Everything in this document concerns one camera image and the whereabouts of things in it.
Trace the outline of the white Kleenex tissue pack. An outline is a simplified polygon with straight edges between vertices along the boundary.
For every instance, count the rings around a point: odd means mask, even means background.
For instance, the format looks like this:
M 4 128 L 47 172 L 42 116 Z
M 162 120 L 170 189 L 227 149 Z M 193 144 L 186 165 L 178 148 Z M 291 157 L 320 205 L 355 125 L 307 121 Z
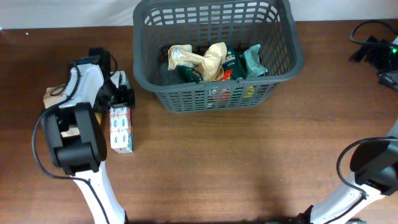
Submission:
M 133 90 L 124 71 L 117 71 L 111 81 L 117 87 L 115 103 L 109 108 L 109 131 L 111 149 L 117 153 L 132 153 L 132 94 Z

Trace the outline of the beige paper snack bag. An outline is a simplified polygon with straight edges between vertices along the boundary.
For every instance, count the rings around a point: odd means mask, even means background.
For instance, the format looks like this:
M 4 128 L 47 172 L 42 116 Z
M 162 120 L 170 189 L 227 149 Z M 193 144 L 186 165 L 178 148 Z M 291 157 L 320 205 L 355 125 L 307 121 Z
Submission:
M 45 109 L 64 100 L 63 97 L 64 91 L 65 91 L 65 85 L 59 85 L 47 88 L 45 95 L 43 96 Z

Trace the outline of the red spaghetti packet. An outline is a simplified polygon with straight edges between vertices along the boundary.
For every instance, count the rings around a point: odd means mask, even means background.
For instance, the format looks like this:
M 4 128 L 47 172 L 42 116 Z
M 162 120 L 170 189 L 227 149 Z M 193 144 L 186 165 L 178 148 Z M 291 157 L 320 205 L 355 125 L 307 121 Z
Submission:
M 98 124 L 101 125 L 101 121 L 102 121 L 102 117 L 103 117 L 103 110 L 97 104 L 94 105 L 93 110 L 94 110 L 95 117 L 96 117 Z

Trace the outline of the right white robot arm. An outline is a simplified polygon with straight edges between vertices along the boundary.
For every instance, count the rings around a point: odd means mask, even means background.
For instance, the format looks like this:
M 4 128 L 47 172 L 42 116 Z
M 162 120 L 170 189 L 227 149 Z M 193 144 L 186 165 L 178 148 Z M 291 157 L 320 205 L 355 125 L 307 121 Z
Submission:
M 365 60 L 378 70 L 379 83 L 397 90 L 397 41 L 362 43 L 349 60 Z M 370 203 L 397 192 L 397 126 L 385 137 L 358 140 L 339 155 L 336 171 L 341 185 L 324 201 L 309 206 L 294 223 L 349 223 Z

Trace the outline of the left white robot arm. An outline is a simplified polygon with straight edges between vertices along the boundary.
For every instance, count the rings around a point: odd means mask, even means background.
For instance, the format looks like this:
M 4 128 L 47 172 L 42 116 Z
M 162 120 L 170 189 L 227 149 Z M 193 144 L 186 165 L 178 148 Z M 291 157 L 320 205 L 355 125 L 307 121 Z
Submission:
M 50 87 L 36 128 L 42 128 L 53 165 L 81 190 L 95 223 L 128 223 L 109 182 L 108 149 L 133 151 L 134 90 L 102 47 L 67 67 L 66 83 Z

